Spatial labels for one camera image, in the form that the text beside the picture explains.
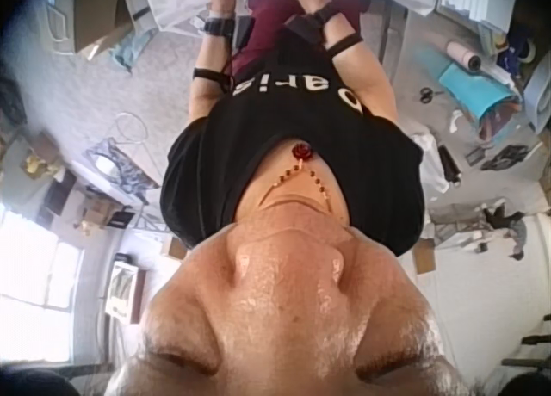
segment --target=wall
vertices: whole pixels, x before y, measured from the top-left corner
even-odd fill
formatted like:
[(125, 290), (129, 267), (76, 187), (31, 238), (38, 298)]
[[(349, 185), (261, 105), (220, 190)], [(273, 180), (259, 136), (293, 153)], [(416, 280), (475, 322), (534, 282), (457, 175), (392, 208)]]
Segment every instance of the wall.
[(436, 271), (416, 275), (411, 253), (399, 260), (436, 313), (448, 360), (469, 383), (484, 380), (549, 313), (549, 217), (525, 219), (525, 258), (509, 258), (510, 240), (485, 254), (436, 251)]
[(60, 217), (52, 223), (51, 231), (60, 239), (84, 250), (75, 292), (73, 322), (73, 355), (75, 364), (99, 362), (101, 334), (97, 326), (102, 322), (104, 287), (111, 259), (123, 231), (106, 228), (89, 237), (73, 228), (82, 216), (84, 194), (73, 190)]

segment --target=nose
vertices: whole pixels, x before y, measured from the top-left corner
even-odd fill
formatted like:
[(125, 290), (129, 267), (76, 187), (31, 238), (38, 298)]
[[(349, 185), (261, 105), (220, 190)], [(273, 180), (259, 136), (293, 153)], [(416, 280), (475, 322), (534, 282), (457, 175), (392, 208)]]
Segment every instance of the nose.
[(341, 295), (343, 255), (301, 231), (243, 244), (235, 260), (235, 293), (246, 297), (255, 311), (290, 306), (325, 313)]

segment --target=black t-shirt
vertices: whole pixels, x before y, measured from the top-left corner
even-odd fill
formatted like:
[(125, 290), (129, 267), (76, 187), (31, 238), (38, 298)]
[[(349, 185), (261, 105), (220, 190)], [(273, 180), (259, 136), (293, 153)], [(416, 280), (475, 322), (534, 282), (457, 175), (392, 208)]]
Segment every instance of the black t-shirt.
[(329, 60), (279, 51), (170, 149), (161, 208), (188, 247), (233, 222), (257, 167), (278, 144), (300, 139), (325, 160), (350, 223), (394, 254), (418, 240), (424, 220), (421, 149), (370, 114)]

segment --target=person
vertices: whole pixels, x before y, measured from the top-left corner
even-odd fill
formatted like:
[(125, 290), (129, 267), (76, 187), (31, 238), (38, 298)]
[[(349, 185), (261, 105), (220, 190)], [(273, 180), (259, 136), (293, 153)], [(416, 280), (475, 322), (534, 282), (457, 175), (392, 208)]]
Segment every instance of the person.
[(232, 84), (235, 3), (212, 0), (161, 194), (191, 250), (107, 395), (470, 394), (396, 258), (422, 152), (357, 34), (366, 0), (250, 0)]
[(482, 204), (481, 209), (486, 221), (494, 230), (508, 229), (506, 237), (511, 237), (515, 241), (513, 253), (509, 256), (517, 261), (524, 258), (524, 246), (528, 232), (526, 224), (523, 222), (524, 214), (520, 211), (505, 217), (505, 203), (501, 203), (493, 213), (490, 212), (486, 204)]

